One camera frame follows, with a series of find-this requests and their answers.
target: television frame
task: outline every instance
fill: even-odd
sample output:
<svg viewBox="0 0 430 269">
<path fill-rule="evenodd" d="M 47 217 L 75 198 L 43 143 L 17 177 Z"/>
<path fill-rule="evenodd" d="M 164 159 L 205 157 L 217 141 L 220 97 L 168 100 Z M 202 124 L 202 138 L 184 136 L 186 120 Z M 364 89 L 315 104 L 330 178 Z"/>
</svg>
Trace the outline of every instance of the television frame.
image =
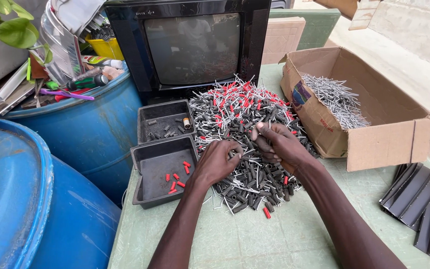
<svg viewBox="0 0 430 269">
<path fill-rule="evenodd" d="M 144 21 L 148 19 L 238 13 L 240 41 L 236 73 L 258 82 L 271 0 L 110 0 L 104 4 L 111 27 L 134 78 L 142 102 L 149 98 L 188 97 L 214 81 L 194 85 L 163 85 L 152 60 Z M 231 78 L 217 81 L 232 82 Z"/>
</svg>

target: open cardboard box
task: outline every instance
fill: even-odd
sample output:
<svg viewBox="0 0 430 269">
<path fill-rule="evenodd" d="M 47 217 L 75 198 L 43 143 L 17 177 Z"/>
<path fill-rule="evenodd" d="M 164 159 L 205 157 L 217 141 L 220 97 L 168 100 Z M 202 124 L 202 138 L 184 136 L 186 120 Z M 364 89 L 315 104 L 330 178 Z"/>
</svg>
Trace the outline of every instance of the open cardboard box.
<svg viewBox="0 0 430 269">
<path fill-rule="evenodd" d="M 282 62 L 281 88 L 321 157 L 347 157 L 348 171 L 427 159 L 428 112 L 361 58 L 343 47 L 326 47 L 287 53 Z M 303 74 L 346 80 L 371 126 L 343 130 Z"/>
</svg>

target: small tray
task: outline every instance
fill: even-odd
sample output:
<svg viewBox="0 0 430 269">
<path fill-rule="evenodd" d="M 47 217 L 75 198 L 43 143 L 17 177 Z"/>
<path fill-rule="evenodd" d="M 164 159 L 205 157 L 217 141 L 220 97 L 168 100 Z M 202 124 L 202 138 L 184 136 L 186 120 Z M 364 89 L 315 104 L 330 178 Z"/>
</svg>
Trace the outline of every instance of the small tray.
<svg viewBox="0 0 430 269">
<path fill-rule="evenodd" d="M 143 209 L 148 209 L 182 198 L 183 188 L 179 185 L 176 185 L 175 193 L 168 192 L 172 182 L 176 181 L 174 173 L 185 184 L 195 170 L 198 154 L 191 135 L 133 147 L 130 153 L 135 168 L 142 175 L 137 182 L 132 204 L 140 204 Z M 183 161 L 191 164 L 189 175 L 185 173 Z M 170 174 L 168 182 L 165 181 L 166 174 Z"/>
<path fill-rule="evenodd" d="M 175 121 L 176 119 L 183 118 L 189 118 L 191 124 L 189 129 L 184 128 L 184 134 L 177 128 L 177 126 L 181 126 L 183 128 L 183 123 Z M 152 120 L 156 120 L 157 123 L 149 125 L 149 121 Z M 170 125 L 169 131 L 175 131 L 177 135 L 195 134 L 194 120 L 190 115 L 190 108 L 188 106 L 187 99 L 140 107 L 137 122 L 137 144 L 142 145 L 170 139 L 171 137 L 163 137 L 166 133 L 163 129 L 167 125 Z M 151 141 L 149 133 L 157 133 L 162 137 Z"/>
</svg>

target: purple tool handle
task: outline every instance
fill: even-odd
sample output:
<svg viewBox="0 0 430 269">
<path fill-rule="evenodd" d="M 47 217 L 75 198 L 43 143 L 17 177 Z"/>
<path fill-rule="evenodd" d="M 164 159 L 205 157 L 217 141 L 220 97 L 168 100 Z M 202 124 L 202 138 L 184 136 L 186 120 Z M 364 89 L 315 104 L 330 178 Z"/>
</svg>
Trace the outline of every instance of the purple tool handle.
<svg viewBox="0 0 430 269">
<path fill-rule="evenodd" d="M 40 91 L 41 94 L 55 94 L 55 95 L 63 95 L 66 97 L 72 97 L 72 98 L 78 98 L 78 99 L 84 99 L 84 100 L 94 100 L 94 97 L 92 96 L 85 96 L 85 95 L 80 95 L 80 94 L 73 94 L 73 93 L 65 93 L 63 91 L 50 91 L 50 90 L 46 90 L 46 89 L 41 89 Z"/>
</svg>

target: black television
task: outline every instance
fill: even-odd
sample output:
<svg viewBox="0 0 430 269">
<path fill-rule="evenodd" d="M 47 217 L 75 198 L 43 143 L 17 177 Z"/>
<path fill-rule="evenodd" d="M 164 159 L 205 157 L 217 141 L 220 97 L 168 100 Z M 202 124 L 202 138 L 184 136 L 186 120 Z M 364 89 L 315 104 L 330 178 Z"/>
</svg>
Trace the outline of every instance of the black television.
<svg viewBox="0 0 430 269">
<path fill-rule="evenodd" d="M 215 81 L 257 83 L 271 0 L 109 0 L 140 98 L 188 97 Z"/>
</svg>

